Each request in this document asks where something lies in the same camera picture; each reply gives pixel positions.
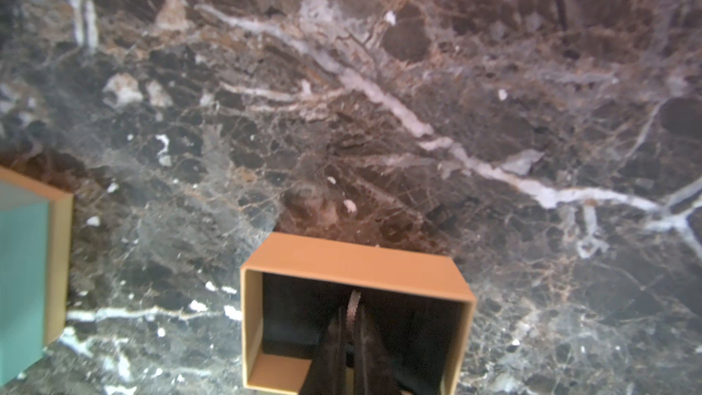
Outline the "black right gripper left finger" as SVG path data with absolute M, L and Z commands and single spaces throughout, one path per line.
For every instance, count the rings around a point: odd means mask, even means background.
M 347 310 L 331 318 L 311 361 L 300 395 L 343 395 L 347 381 Z

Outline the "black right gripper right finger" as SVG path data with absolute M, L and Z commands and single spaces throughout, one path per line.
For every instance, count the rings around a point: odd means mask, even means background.
M 354 395 L 401 395 L 380 330 L 368 312 L 358 312 L 354 332 Z

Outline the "tan ring box base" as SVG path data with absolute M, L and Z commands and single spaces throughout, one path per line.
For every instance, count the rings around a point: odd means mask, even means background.
M 448 257 L 274 232 L 241 266 L 243 384 L 299 394 L 331 318 L 345 307 L 345 394 L 354 394 L 358 312 L 377 324 L 402 394 L 453 394 L 475 305 Z

